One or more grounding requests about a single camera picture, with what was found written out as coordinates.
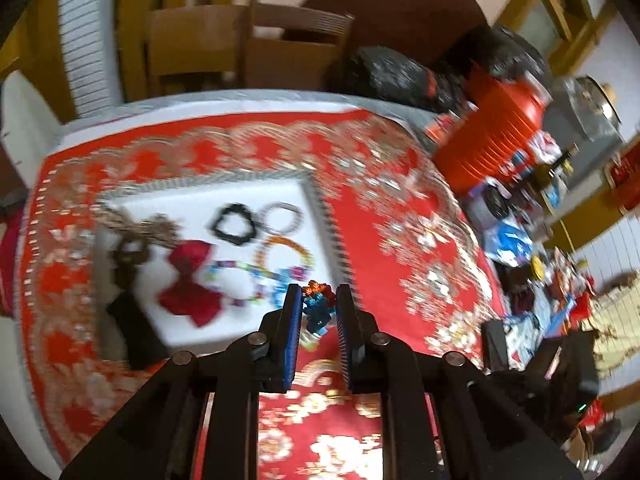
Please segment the leopard print bow scrunchie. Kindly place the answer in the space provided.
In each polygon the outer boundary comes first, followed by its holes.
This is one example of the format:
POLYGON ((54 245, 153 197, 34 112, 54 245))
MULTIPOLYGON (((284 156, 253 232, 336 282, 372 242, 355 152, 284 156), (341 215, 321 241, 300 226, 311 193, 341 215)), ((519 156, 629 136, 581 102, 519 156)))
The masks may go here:
POLYGON ((110 257, 114 263, 113 282, 121 290, 132 289, 139 266, 150 258, 152 245, 175 248, 178 244, 180 226, 166 214, 152 214, 136 221, 125 208, 101 205, 94 216, 100 226, 118 236, 110 257))

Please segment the red gold floral tablecloth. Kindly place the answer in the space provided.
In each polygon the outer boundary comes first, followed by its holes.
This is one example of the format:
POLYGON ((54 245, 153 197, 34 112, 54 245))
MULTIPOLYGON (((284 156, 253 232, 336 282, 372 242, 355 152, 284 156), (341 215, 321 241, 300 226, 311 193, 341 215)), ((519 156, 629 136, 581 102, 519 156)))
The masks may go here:
POLYGON ((307 170, 381 330, 480 364, 480 324, 503 312, 494 274, 444 177, 397 122, 367 110, 130 117, 66 136, 43 163, 16 271, 26 377, 67 464, 146 381, 96 348, 92 207, 126 184, 307 170))

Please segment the dark glass bottle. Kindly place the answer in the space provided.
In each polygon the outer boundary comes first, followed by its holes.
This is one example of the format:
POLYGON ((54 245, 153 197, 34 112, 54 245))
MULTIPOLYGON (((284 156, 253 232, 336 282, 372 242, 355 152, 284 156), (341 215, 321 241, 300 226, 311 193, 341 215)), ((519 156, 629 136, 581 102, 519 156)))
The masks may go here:
POLYGON ((568 150, 563 152, 561 156, 554 162, 544 162, 543 164, 537 165, 532 170, 532 173, 529 175, 530 186, 535 191, 541 191, 543 188, 546 188, 555 177, 555 174, 558 171, 558 169, 561 168, 566 162, 568 162, 578 152, 579 152, 578 146, 576 144, 573 144, 568 150))

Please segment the dark wooden chair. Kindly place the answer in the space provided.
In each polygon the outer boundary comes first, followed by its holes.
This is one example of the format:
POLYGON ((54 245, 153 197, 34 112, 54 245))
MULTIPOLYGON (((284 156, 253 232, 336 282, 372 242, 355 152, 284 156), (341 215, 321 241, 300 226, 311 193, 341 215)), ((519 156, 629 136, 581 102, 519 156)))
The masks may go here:
POLYGON ((243 15, 238 78, 249 89, 323 88, 341 61, 354 18, 250 0, 243 15))

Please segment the striped white tray box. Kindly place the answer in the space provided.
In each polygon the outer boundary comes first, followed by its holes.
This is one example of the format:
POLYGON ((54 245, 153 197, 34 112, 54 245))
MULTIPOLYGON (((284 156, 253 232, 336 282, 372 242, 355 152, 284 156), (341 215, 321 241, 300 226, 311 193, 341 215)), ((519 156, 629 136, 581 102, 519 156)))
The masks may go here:
MULTIPOLYGON (((166 214, 180 226, 178 242, 204 240, 215 246, 195 275, 201 285, 221 293, 220 312, 203 327, 157 302, 177 278, 167 261, 170 248, 152 245, 149 260, 139 266, 132 292, 170 351, 206 354, 226 348, 281 307, 288 284, 354 281, 335 221, 307 170, 233 171, 126 184, 100 193, 93 213, 101 205, 125 208, 136 221, 166 214)), ((126 356, 124 338, 106 312, 118 294, 110 257, 117 241, 114 232, 96 224, 96 348, 101 358, 113 361, 126 356)))

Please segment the dark round table top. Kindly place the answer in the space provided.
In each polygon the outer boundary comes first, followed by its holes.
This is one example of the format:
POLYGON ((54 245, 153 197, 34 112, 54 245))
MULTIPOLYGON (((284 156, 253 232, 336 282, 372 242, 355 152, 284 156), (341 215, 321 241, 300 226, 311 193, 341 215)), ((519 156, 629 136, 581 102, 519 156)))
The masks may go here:
POLYGON ((435 65, 461 39, 489 29, 476 0, 304 0, 302 6, 354 18, 349 54, 386 47, 425 66, 435 65))

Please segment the orange ribbed thermos jug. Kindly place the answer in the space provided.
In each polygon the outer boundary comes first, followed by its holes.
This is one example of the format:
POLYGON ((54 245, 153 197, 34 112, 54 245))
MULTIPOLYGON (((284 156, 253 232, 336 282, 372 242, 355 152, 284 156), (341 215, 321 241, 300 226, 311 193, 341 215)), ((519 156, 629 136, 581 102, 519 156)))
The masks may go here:
POLYGON ((470 192, 500 167, 542 126, 551 96, 529 72, 500 80, 475 65, 464 90, 476 109, 461 118, 432 157, 457 195, 470 192))

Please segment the red satin bow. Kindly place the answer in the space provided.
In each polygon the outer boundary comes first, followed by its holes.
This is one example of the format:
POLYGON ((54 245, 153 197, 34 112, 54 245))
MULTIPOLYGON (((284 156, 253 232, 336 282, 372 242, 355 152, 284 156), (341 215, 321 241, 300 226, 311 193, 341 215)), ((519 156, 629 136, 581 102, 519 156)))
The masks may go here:
POLYGON ((167 257, 177 278, 157 296, 161 307, 173 315, 187 316, 196 327, 208 324, 221 310, 221 293, 206 288, 195 278, 214 248, 204 240, 179 243, 167 257))

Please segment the black folded cloth pouch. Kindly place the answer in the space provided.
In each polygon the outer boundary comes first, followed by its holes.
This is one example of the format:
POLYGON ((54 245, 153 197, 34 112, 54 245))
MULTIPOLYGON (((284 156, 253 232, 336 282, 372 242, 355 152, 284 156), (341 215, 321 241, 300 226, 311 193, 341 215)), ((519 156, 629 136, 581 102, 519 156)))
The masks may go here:
POLYGON ((106 308, 124 338, 130 370, 146 370, 168 358, 165 345, 129 290, 121 292, 106 308))

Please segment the white louvered door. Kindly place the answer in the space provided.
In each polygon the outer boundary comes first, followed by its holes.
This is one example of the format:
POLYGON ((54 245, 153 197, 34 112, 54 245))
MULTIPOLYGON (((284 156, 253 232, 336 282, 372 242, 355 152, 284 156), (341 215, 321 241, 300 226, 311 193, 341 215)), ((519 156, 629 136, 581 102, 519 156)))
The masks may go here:
POLYGON ((79 117, 122 104, 116 0, 58 0, 58 31, 70 95, 79 117))

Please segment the blue plastic bag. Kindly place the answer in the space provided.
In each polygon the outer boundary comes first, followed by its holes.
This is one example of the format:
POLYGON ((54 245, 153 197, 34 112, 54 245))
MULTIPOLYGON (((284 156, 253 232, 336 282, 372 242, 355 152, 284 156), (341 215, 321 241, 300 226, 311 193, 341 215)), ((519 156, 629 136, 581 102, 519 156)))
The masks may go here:
POLYGON ((517 223, 501 220, 483 233, 485 255, 510 268, 524 266, 533 255, 533 241, 517 223))

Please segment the black plastic bag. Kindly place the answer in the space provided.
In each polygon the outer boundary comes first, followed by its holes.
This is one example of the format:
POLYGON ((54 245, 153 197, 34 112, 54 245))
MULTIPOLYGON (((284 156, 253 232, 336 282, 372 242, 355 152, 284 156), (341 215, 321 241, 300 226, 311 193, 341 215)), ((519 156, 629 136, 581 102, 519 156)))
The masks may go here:
POLYGON ((363 47, 343 65, 341 92, 435 113, 466 107, 462 82, 438 74, 393 49, 363 47))

